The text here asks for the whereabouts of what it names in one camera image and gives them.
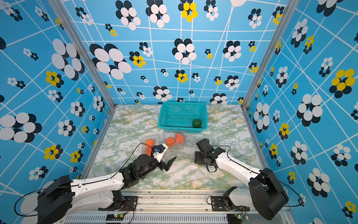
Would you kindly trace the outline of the teal plastic basket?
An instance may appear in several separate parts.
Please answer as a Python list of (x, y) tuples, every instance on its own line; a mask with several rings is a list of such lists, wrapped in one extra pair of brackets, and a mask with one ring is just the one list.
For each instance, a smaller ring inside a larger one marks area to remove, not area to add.
[[(194, 119), (202, 121), (202, 128), (193, 128)], [(207, 106), (197, 102), (164, 102), (159, 113), (158, 127), (166, 132), (202, 133), (208, 128)]]

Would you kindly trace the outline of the green circuit board left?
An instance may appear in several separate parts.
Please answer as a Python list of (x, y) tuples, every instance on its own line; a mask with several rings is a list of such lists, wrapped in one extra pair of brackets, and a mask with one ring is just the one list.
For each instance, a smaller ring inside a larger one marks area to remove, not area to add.
[(124, 220), (124, 214), (107, 214), (106, 222), (121, 222)]

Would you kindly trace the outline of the orange fruit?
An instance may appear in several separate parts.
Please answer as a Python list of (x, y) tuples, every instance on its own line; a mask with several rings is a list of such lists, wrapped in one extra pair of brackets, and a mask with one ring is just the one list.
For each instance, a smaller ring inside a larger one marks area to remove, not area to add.
[(175, 136), (174, 136), (174, 139), (175, 139), (175, 142), (177, 144), (182, 144), (185, 142), (185, 136), (181, 133), (177, 133)]
[(146, 142), (145, 142), (145, 146), (148, 148), (148, 147), (153, 147), (155, 145), (155, 140), (153, 139), (148, 139)]
[(148, 155), (148, 156), (151, 156), (151, 154), (152, 154), (152, 148), (151, 148), (151, 147), (147, 147), (146, 150), (145, 150), (145, 154)]
[(166, 145), (167, 146), (174, 146), (175, 145), (175, 139), (172, 137), (169, 137), (166, 139)]

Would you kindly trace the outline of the green circuit board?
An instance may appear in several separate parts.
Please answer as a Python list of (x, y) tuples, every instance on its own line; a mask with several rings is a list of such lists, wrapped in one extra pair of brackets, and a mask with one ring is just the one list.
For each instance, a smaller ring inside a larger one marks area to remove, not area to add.
[(124, 214), (107, 214), (106, 222), (121, 222), (124, 220)]
[(243, 222), (243, 217), (240, 214), (228, 214), (227, 221), (228, 224), (241, 224)]

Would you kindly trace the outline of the aluminium corner post right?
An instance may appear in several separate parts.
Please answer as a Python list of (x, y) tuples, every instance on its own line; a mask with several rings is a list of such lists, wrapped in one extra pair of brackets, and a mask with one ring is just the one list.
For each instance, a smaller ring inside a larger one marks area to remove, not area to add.
[(294, 12), (295, 12), (296, 7), (298, 6), (298, 3), (299, 3), (299, 0), (290, 0), (290, 1), (288, 1), (287, 5), (285, 6), (283, 18), (281, 19), (277, 28), (275, 29), (275, 32), (273, 33), (273, 36), (265, 50), (262, 60), (259, 63), (258, 71), (255, 74), (255, 76), (250, 84), (250, 87), (247, 91), (247, 94), (244, 99), (244, 103), (242, 105), (243, 109), (245, 109), (249, 105), (251, 98), (253, 97), (253, 95), (255, 93), (256, 86), (257, 86), (258, 82), (260, 81), (260, 79), (262, 78), (262, 76), (265, 72), (265, 69), (268, 66), (268, 63), (270, 62), (270, 60), (273, 56), (274, 49), (276, 48), (278, 42), (281, 40), (281, 37), (282, 37), (283, 33), (285, 32), (285, 30), (293, 16)]

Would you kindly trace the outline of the aluminium corner post left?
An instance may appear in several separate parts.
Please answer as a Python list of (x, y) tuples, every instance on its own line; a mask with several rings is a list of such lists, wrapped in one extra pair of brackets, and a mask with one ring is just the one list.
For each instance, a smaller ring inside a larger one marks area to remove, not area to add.
[(109, 104), (109, 107), (113, 110), (115, 109), (115, 102), (113, 98), (111, 97), (109, 91), (103, 84), (103, 80), (97, 71), (97, 68), (93, 64), (93, 61), (89, 54), (87, 53), (87, 50), (83, 44), (83, 42), (80, 39), (80, 36), (78, 34), (78, 31), (75, 29), (73, 23), (71, 22), (68, 14), (65, 12), (65, 7), (61, 3), (61, 1), (49, 1), (51, 7), (53, 8), (56, 15), (59, 17), (61, 23), (63, 23), (65, 27), (65, 31), (68, 34), (69, 38), (71, 39), (72, 43), (74, 44), (75, 48), (77, 49), (78, 53), (80, 54), (80, 57), (83, 59), (84, 65), (88, 69), (89, 74), (91, 74), (93, 80), (97, 84), (99, 90), (103, 94), (103, 97), (107, 100), (107, 103)]

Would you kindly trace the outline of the green circuit board right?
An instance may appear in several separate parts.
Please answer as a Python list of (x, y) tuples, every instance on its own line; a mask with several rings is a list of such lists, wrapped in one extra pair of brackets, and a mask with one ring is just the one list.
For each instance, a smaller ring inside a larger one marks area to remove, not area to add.
[(240, 214), (228, 214), (227, 221), (228, 224), (241, 224), (243, 222), (243, 217)]

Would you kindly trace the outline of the aluminium corner post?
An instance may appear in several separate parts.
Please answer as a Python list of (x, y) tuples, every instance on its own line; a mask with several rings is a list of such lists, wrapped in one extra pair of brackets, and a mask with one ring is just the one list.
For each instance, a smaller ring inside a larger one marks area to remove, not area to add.
[(65, 27), (65, 31), (68, 34), (69, 38), (71, 39), (72, 43), (74, 44), (75, 48), (77, 49), (78, 53), (80, 54), (80, 57), (83, 59), (84, 65), (88, 69), (89, 74), (91, 74), (93, 80), (97, 84), (99, 90), (103, 94), (103, 97), (107, 100), (107, 103), (109, 104), (109, 107), (113, 110), (115, 109), (115, 102), (113, 98), (111, 97), (109, 91), (103, 84), (103, 80), (97, 71), (97, 68), (93, 64), (93, 61), (89, 54), (87, 53), (87, 50), (83, 44), (83, 42), (80, 39), (80, 36), (78, 34), (78, 31), (75, 29), (73, 23), (71, 22), (68, 14), (65, 12), (65, 7), (61, 3), (61, 1), (49, 1), (51, 7), (53, 8), (56, 15), (59, 17), (61, 23), (63, 23)]
[(295, 12), (296, 7), (298, 6), (298, 3), (299, 3), (299, 0), (290, 0), (290, 1), (288, 1), (287, 5), (285, 6), (283, 18), (281, 19), (277, 28), (275, 29), (275, 32), (273, 33), (273, 36), (265, 50), (262, 60), (259, 63), (258, 71), (255, 74), (255, 76), (250, 84), (250, 87), (247, 91), (247, 94), (244, 99), (244, 103), (242, 105), (243, 109), (245, 109), (249, 105), (251, 98), (253, 97), (253, 95), (255, 93), (256, 86), (257, 86), (258, 82), (260, 81), (260, 79), (262, 78), (262, 76), (265, 72), (265, 69), (268, 66), (268, 63), (270, 62), (270, 60), (273, 56), (274, 49), (276, 48), (278, 42), (281, 40), (281, 37), (282, 37), (283, 33), (285, 32), (285, 30), (293, 16), (294, 12)]

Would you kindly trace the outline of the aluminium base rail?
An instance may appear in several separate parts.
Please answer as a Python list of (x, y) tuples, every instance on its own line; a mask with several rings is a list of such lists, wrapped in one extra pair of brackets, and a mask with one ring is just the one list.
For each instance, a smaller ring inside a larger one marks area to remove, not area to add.
[[(282, 208), (272, 220), (266, 220), (255, 209), (227, 211), (212, 210), (212, 197), (222, 191), (139, 191), (123, 192), (125, 197), (136, 196), (131, 208), (123, 211), (90, 209), (65, 216), (60, 224), (228, 224), (228, 214), (240, 214), (242, 224), (294, 224), (290, 209)], [(106, 222), (107, 214), (124, 214), (121, 222)]]

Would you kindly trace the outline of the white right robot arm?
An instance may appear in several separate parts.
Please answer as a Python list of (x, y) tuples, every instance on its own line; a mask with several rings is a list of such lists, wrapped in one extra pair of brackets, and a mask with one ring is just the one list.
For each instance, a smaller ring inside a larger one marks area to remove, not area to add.
[(243, 195), (236, 186), (228, 189), (221, 197), (212, 197), (212, 210), (227, 211), (255, 209), (266, 220), (272, 220), (275, 215), (289, 202), (289, 197), (269, 168), (258, 169), (245, 164), (230, 156), (221, 147), (212, 146), (204, 138), (196, 143), (194, 163), (213, 166), (215, 170), (224, 170), (249, 188), (249, 195)]

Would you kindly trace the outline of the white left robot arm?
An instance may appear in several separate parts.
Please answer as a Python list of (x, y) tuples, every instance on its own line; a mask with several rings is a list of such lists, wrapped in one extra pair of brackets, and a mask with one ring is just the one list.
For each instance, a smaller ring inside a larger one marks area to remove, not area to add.
[(166, 144), (153, 146), (150, 155), (141, 154), (109, 175), (81, 180), (71, 180), (67, 175), (58, 178), (38, 195), (37, 222), (53, 224), (71, 213), (90, 209), (120, 209), (124, 203), (121, 190), (138, 184), (157, 168), (169, 171), (175, 159), (162, 160), (167, 150)]

